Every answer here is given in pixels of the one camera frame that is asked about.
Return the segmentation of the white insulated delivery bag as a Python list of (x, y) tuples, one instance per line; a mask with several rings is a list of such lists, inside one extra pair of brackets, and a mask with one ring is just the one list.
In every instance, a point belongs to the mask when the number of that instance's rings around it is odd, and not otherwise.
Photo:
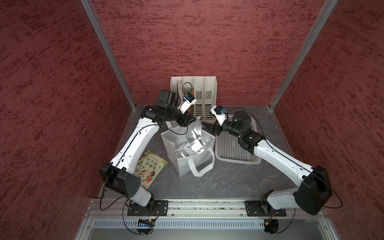
[(197, 119), (187, 127), (174, 127), (161, 133), (167, 156), (180, 177), (191, 172), (202, 177), (214, 168), (216, 137), (202, 129)]

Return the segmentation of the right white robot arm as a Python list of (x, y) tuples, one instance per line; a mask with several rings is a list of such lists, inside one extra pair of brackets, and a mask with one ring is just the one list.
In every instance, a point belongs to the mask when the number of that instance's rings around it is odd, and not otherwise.
[(222, 106), (213, 106), (210, 112), (216, 118), (214, 124), (204, 124), (210, 134), (227, 133), (236, 137), (242, 149), (267, 161), (296, 185), (290, 190), (271, 191), (266, 195), (266, 207), (274, 210), (300, 208), (315, 216), (332, 197), (328, 171), (322, 166), (314, 168), (305, 164), (274, 146), (263, 134), (252, 129), (246, 110), (235, 112), (231, 120)]

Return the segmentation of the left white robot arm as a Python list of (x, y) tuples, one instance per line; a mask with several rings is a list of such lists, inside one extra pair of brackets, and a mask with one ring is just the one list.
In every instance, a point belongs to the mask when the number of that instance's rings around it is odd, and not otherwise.
[(196, 118), (188, 109), (197, 102), (192, 93), (183, 98), (172, 91), (161, 90), (156, 103), (146, 106), (136, 128), (124, 146), (109, 163), (102, 163), (99, 173), (103, 189), (110, 189), (126, 197), (142, 211), (152, 213), (154, 197), (141, 185), (134, 172), (145, 148), (165, 122), (175, 121), (181, 127), (188, 127)]

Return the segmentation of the white perforated plastic basket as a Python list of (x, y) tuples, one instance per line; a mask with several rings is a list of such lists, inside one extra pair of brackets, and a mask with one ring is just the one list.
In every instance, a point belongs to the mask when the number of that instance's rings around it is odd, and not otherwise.
[(228, 163), (258, 165), (260, 157), (244, 150), (238, 143), (238, 137), (228, 134), (224, 130), (216, 136), (215, 156), (218, 160)]

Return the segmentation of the white plastic file organizer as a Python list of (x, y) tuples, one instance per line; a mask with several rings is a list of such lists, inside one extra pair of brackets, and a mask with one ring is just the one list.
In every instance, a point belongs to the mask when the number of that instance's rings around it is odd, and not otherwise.
[(217, 77), (215, 76), (188, 76), (171, 77), (171, 91), (183, 97), (183, 93), (190, 92), (197, 102), (189, 109), (195, 117), (200, 117), (202, 122), (214, 123), (216, 118), (211, 113), (211, 108), (217, 102)]

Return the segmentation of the colourful children's picture book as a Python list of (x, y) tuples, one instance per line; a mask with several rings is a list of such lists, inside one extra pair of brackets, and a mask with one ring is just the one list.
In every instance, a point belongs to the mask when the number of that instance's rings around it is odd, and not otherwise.
[(146, 151), (139, 159), (133, 175), (140, 179), (144, 188), (148, 189), (167, 163), (160, 156)]

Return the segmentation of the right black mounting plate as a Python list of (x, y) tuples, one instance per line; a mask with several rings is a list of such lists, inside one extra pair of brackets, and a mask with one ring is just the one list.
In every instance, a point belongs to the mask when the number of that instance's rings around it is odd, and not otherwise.
[(248, 217), (286, 217), (284, 209), (273, 209), (267, 201), (245, 201)]

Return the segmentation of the black mounting plate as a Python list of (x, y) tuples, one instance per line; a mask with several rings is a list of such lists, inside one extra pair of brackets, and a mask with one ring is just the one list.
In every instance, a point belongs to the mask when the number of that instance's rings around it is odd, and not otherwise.
[(145, 207), (137, 203), (126, 203), (127, 216), (148, 216), (148, 217), (163, 217), (168, 213), (169, 201), (153, 200)]
[(273, 209), (267, 201), (245, 201), (248, 217), (286, 217), (284, 209)]

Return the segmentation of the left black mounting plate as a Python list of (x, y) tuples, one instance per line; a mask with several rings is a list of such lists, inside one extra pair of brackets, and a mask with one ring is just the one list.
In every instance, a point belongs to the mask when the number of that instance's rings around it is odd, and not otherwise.
[(163, 217), (168, 213), (169, 201), (153, 200), (145, 207), (137, 203), (126, 203), (127, 216), (148, 216), (148, 217)]

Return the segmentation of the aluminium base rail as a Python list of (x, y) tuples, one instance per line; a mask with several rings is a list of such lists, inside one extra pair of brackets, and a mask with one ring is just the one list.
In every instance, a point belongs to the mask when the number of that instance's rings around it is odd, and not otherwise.
[(337, 240), (326, 211), (286, 209), (273, 217), (250, 211), (247, 199), (163, 199), (150, 214), (125, 199), (93, 199), (78, 240)]

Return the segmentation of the left aluminium corner post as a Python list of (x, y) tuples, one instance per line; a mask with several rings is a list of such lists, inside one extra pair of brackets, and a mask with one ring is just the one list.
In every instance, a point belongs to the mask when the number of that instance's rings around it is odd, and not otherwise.
[(119, 66), (119, 63), (116, 59), (116, 56), (115, 56), (115, 54), (111, 48), (111, 45), (110, 45), (108, 38), (105, 34), (103, 26), (102, 26), (102, 24), (101, 24), (101, 22), (97, 16), (97, 13), (96, 13), (96, 10), (93, 6), (92, 1), (81, 0), (81, 3), (82, 3), (82, 6), (83, 6), (87, 16), (88, 16), (88, 19), (91, 22), (91, 25), (92, 25), (95, 33), (99, 39), (99, 42), (102, 45), (102, 48), (103, 48), (103, 50), (104, 50), (104, 52), (105, 52), (105, 54), (106, 54), (106, 56), (107, 56), (107, 58), (111, 64), (111, 67), (112, 67), (112, 69), (113, 69), (113, 71), (114, 71), (114, 73), (118, 79), (118, 82), (119, 82), (128, 102), (129, 102), (131, 108), (133, 110), (136, 110), (137, 104), (134, 100), (134, 97), (133, 97), (131, 91), (129, 90), (126, 79), (124, 77), (124, 74), (123, 74), (123, 72)]

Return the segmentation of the aluminium corner post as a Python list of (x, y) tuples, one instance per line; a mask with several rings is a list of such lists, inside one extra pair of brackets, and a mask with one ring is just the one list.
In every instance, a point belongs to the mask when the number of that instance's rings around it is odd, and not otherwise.
[(113, 69), (113, 71), (114, 71), (114, 73), (118, 79), (118, 82), (119, 82), (128, 102), (129, 102), (131, 108), (133, 110), (136, 110), (137, 104), (134, 100), (134, 97), (133, 97), (131, 91), (129, 90), (126, 79), (124, 77), (124, 74), (123, 74), (123, 72), (119, 66), (119, 63), (116, 59), (116, 56), (115, 56), (115, 54), (111, 48), (111, 45), (110, 45), (108, 38), (105, 34), (103, 26), (102, 26), (102, 24), (101, 24), (101, 22), (97, 16), (97, 13), (96, 13), (96, 10), (93, 6), (92, 1), (81, 0), (81, 3), (82, 3), (82, 6), (83, 6), (87, 16), (88, 16), (88, 19), (91, 22), (91, 25), (92, 25), (95, 33), (99, 39), (99, 42), (102, 45), (102, 48), (103, 48), (103, 50), (104, 50), (104, 52), (105, 52), (105, 54), (106, 54), (106, 56), (107, 56), (107, 58), (111, 64), (111, 67), (112, 67), (112, 69)]
[(322, 9), (320, 10), (314, 24), (312, 25), (307, 37), (305, 38), (298, 54), (295, 57), (295, 60), (293, 61), (290, 69), (288, 70), (284, 80), (282, 81), (280, 87), (278, 88), (278, 91), (276, 92), (275, 96), (273, 97), (271, 103), (270, 103), (270, 109), (271, 111), (274, 111), (276, 106), (278, 105), (280, 99), (282, 98), (284, 92), (286, 91), (287, 87), (289, 86), (290, 82), (292, 81), (293, 77), (295, 76), (297, 70), (299, 69), (301, 63), (305, 59), (306, 55), (308, 54), (309, 50), (311, 49), (312, 45), (314, 44), (316, 38), (318, 37), (319, 33), (321, 32), (322, 28), (324, 27), (326, 21), (330, 17), (331, 13), (333, 12), (334, 8), (336, 7), (338, 3), (338, 0), (326, 0)]

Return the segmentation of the right aluminium corner post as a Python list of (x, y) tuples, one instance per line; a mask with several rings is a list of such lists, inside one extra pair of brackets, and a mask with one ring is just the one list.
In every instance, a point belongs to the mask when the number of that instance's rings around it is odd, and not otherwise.
[(336, 7), (338, 3), (338, 0), (326, 0), (322, 9), (320, 10), (314, 24), (312, 25), (307, 37), (305, 38), (298, 54), (295, 57), (295, 60), (293, 61), (290, 69), (288, 70), (284, 80), (282, 81), (280, 87), (278, 88), (278, 91), (276, 92), (275, 96), (273, 97), (271, 103), (270, 103), (270, 109), (271, 111), (274, 111), (276, 106), (278, 105), (280, 99), (282, 98), (284, 92), (286, 91), (287, 87), (289, 86), (290, 82), (292, 81), (293, 77), (295, 76), (297, 70), (299, 69), (301, 63), (305, 59), (306, 55), (308, 54), (309, 50), (311, 49), (312, 45), (314, 44), (316, 38), (318, 37), (319, 33), (321, 32), (322, 28), (324, 27), (326, 21), (330, 17), (331, 13), (333, 12), (334, 8)]

